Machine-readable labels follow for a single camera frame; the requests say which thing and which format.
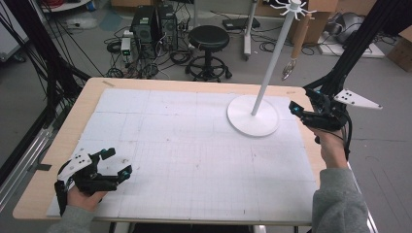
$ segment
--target gray sleeve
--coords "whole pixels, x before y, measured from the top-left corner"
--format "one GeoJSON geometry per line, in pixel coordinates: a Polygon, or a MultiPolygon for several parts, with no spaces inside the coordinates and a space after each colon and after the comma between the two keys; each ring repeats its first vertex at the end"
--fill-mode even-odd
{"type": "Polygon", "coordinates": [[[61,221],[52,225],[48,233],[89,233],[94,213],[78,207],[66,206],[61,221]]]}
{"type": "Polygon", "coordinates": [[[313,196],[313,232],[369,232],[367,207],[350,169],[325,169],[313,196]]]}

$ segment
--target black stool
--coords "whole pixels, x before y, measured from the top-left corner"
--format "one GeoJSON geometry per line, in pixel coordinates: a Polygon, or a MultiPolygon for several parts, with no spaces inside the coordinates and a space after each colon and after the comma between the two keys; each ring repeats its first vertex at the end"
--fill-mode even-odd
{"type": "Polygon", "coordinates": [[[186,67],[186,74],[192,74],[193,80],[202,79],[218,80],[219,77],[225,73],[225,77],[230,79],[232,74],[229,69],[224,65],[223,61],[215,56],[212,56],[212,52],[220,51],[229,43],[229,35],[226,31],[218,26],[204,25],[193,28],[189,33],[189,42],[200,50],[205,51],[204,56],[198,56],[194,58],[186,67]],[[204,64],[196,64],[195,61],[204,58],[204,64]],[[218,65],[212,64],[212,61],[216,60],[218,65]]]}

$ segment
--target concrete floor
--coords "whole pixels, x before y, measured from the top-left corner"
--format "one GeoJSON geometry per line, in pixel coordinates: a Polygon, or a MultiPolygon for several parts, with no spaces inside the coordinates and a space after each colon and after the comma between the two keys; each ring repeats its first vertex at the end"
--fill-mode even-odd
{"type": "MultiPolygon", "coordinates": [[[[110,54],[106,51],[105,39],[126,25],[131,19],[115,14],[109,6],[103,6],[92,13],[98,21],[94,29],[77,31],[73,37],[102,73],[110,68],[110,54]]],[[[84,10],[69,11],[59,17],[67,17],[84,10]]],[[[205,18],[204,24],[221,25],[224,17],[205,18]]],[[[272,19],[261,19],[264,30],[279,26],[272,19]]],[[[275,37],[279,31],[264,32],[275,37]]],[[[64,36],[76,66],[86,73],[100,77],[86,57],[76,48],[69,38],[64,36]]],[[[253,42],[252,56],[244,60],[243,38],[241,34],[230,34],[230,43],[223,51],[216,53],[230,68],[233,77],[223,79],[223,83],[261,84],[267,69],[270,52],[259,49],[258,42],[253,42]]],[[[377,46],[387,54],[391,46],[378,43],[377,46]]],[[[321,55],[313,48],[313,55],[301,54],[292,76],[281,81],[281,73],[290,60],[291,47],[284,47],[274,70],[271,85],[303,86],[326,75],[336,63],[337,56],[321,55]]],[[[171,65],[170,61],[159,68],[171,65]]],[[[173,66],[155,76],[159,80],[191,81],[185,74],[184,67],[173,66]]],[[[362,58],[350,73],[345,87],[381,104],[382,111],[349,107],[349,114],[354,123],[354,135],[351,144],[350,163],[360,185],[368,208],[375,220],[379,232],[410,232],[412,229],[412,150],[409,132],[412,124],[411,100],[412,77],[391,60],[384,57],[362,58]]],[[[0,165],[21,140],[22,136],[46,106],[46,99],[40,82],[29,62],[16,63],[9,60],[0,64],[0,165]]],[[[32,173],[27,173],[12,199],[0,213],[1,232],[45,232],[52,221],[25,221],[14,219],[13,208],[24,191],[32,173]]],[[[105,232],[107,222],[95,222],[92,232],[105,232]]],[[[291,227],[268,227],[268,232],[292,232],[291,227]]]]}

